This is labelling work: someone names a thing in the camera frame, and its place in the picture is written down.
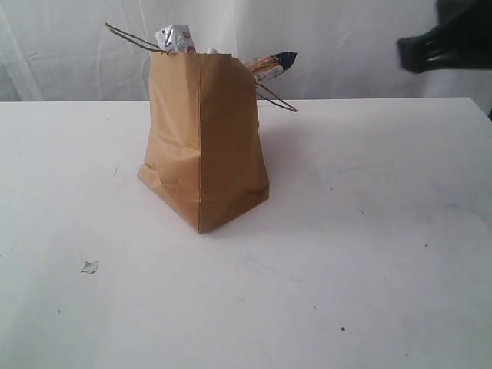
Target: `table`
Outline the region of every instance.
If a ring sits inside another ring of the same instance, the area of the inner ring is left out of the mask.
[[[147,102],[0,104],[0,367],[488,369],[492,123],[292,103],[270,199],[202,236],[135,176]]]

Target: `white backdrop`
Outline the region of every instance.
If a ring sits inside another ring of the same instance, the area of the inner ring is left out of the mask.
[[[434,0],[0,0],[0,100],[147,99],[148,53],[172,23],[240,59],[299,52],[270,83],[284,98],[471,96],[487,113],[492,71],[399,68],[395,42],[436,25]]]

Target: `brown paper bag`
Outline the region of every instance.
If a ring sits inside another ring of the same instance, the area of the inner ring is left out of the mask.
[[[167,55],[136,39],[154,47],[144,47],[151,130],[138,177],[200,234],[265,201],[253,75],[231,55]]]

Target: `bag handle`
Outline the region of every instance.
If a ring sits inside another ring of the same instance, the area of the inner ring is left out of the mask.
[[[288,111],[292,111],[294,113],[297,113],[298,110],[293,107],[292,105],[290,105],[288,102],[282,100],[281,98],[279,98],[272,90],[266,88],[264,85],[262,85],[261,83],[258,83],[258,82],[255,82],[256,85],[258,87],[262,87],[266,92],[268,92],[270,95],[272,95],[274,98],[276,98],[279,102],[281,102],[283,105],[275,102],[275,101],[272,101],[270,100],[269,98],[263,96],[262,94],[260,94],[258,91],[256,91],[256,95],[258,95],[259,97],[265,99],[266,101],[268,101],[270,104],[273,104],[275,106],[278,106],[279,108],[282,108],[282,109],[285,109],[285,110],[288,110]]]
[[[137,37],[135,35],[132,35],[131,33],[125,32],[125,31],[123,31],[123,30],[121,30],[119,28],[116,28],[113,25],[110,25],[107,22],[105,22],[105,26],[109,29],[109,31],[112,34],[117,35],[118,37],[121,37],[121,38],[123,38],[124,40],[126,40],[128,42],[131,42],[133,45],[137,45],[139,48],[143,48],[144,50],[148,50],[150,52],[160,52],[161,54],[169,55],[169,52],[167,52],[165,50],[162,50],[156,44],[152,44],[151,42],[145,41],[143,38],[139,38],[139,37]],[[297,113],[298,112],[298,110],[295,107],[293,107],[292,105],[290,105],[286,101],[284,101],[281,98],[279,98],[272,90],[266,88],[261,83],[255,82],[255,84],[257,86],[259,86],[259,87],[262,87],[266,92],[268,92],[270,95],[272,95],[273,97],[275,97],[283,105],[278,104],[275,101],[272,101],[271,99],[267,98],[266,96],[263,96],[258,91],[256,91],[256,95],[258,95],[259,97],[263,98],[264,100],[270,102],[271,104],[273,104],[275,106],[278,106],[279,108],[286,109],[288,111],[293,111],[294,113]]]
[[[145,41],[143,38],[139,38],[135,35],[132,35],[131,33],[122,31],[121,29],[116,28],[107,22],[105,22],[105,26],[109,29],[109,31],[111,31],[112,34],[117,35],[118,37],[121,37],[128,42],[131,42],[133,45],[137,45],[139,48],[143,48],[144,50],[149,50],[150,52],[160,52],[161,54],[166,54],[166,55],[169,54],[167,51],[159,48],[156,44],[152,44],[151,42]]]

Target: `white table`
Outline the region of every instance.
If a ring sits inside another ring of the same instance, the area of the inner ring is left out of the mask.
[[[293,102],[270,199],[203,236],[135,176],[148,103],[0,104],[0,368],[489,369],[492,122]]]

